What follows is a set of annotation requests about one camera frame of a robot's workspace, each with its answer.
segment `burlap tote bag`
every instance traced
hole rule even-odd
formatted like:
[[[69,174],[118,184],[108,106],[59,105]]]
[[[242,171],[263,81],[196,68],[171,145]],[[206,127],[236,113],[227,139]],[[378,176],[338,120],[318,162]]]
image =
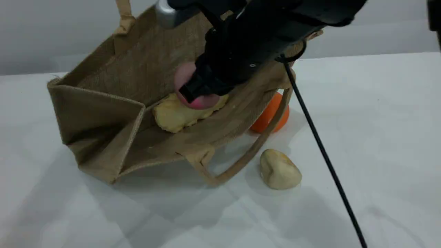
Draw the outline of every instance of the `burlap tote bag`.
[[[108,183],[181,159],[209,184],[226,182],[256,155],[288,106],[292,90],[283,65],[269,62],[211,117],[176,134],[163,131],[152,108],[173,91],[176,68],[203,53],[211,25],[199,14],[165,30],[154,8],[135,19],[128,0],[117,5],[121,21],[115,33],[65,77],[48,83],[63,143],[83,172]],[[295,45],[288,55],[301,48]],[[248,130],[278,89],[284,89],[282,103],[267,129],[231,167],[212,175],[207,166],[215,148]]]

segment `bag strap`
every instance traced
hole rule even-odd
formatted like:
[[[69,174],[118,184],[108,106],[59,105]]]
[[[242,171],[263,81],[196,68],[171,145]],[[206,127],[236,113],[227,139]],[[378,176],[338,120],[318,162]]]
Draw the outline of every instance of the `bag strap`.
[[[190,162],[194,169],[207,181],[208,184],[212,186],[218,186],[222,183],[225,183],[233,176],[235,176],[240,170],[242,170],[251,161],[251,159],[254,158],[254,156],[266,142],[266,140],[282,118],[285,109],[288,107],[291,95],[292,88],[288,88],[283,91],[283,97],[280,102],[279,108],[277,109],[276,114],[274,115],[273,119],[266,127],[266,129],[262,132],[259,138],[254,142],[254,144],[248,149],[248,151],[246,151],[245,154],[238,161],[236,161],[236,163],[234,163],[220,175],[213,176],[207,170],[208,163],[214,155],[214,148],[212,147],[204,149],[196,154],[186,155],[185,158]]]
[[[115,55],[130,49],[139,39],[139,27],[132,15],[130,0],[115,0],[120,14],[120,26],[113,32]]]

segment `white table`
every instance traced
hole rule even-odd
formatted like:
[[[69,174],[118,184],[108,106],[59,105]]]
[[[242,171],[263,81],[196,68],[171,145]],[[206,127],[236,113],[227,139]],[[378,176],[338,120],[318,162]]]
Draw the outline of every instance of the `white table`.
[[[302,60],[295,69],[369,246],[440,247],[440,54]],[[53,77],[0,77],[0,247],[359,247],[295,98],[265,145],[302,171],[293,190],[268,189],[258,156],[219,188],[184,162],[108,186],[80,172],[61,144],[46,90]],[[215,170],[254,139],[219,149]]]

